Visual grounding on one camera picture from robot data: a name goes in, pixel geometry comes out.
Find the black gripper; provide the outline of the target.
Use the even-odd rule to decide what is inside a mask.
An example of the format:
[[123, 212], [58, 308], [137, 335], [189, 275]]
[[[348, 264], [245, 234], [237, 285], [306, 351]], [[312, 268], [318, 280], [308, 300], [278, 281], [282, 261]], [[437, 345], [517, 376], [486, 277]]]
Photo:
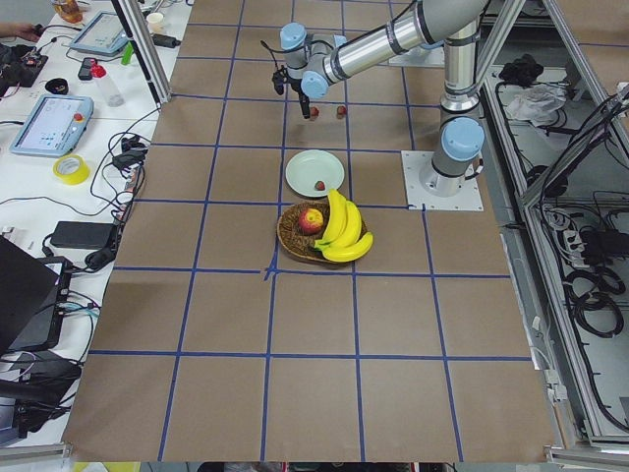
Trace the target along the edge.
[[299, 97], [303, 118], [311, 118], [310, 99], [302, 91], [300, 79], [292, 78], [286, 68], [280, 68], [272, 74], [271, 82], [275, 93], [278, 95], [282, 95], [285, 92], [286, 86], [290, 87]]

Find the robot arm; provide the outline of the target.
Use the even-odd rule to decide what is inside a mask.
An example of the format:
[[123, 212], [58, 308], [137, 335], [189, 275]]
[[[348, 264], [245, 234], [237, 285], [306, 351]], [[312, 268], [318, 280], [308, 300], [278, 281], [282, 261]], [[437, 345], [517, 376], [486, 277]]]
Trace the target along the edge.
[[274, 89], [283, 93], [290, 87], [303, 117], [312, 119], [312, 100], [325, 97], [331, 86], [394, 57], [442, 49], [439, 141], [429, 175], [463, 179], [485, 138], [478, 123], [477, 42], [486, 6], [485, 1], [413, 1], [387, 23], [353, 39], [287, 24], [279, 32], [279, 48], [269, 51], [284, 58], [272, 75]]

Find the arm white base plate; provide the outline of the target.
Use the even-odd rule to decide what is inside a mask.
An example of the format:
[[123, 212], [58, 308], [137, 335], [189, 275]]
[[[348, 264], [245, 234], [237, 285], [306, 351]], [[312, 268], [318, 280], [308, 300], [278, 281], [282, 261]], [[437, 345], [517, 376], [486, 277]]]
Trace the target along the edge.
[[409, 209], [483, 211], [474, 165], [470, 164], [462, 177], [443, 177], [432, 168], [432, 155], [432, 151], [401, 151]]

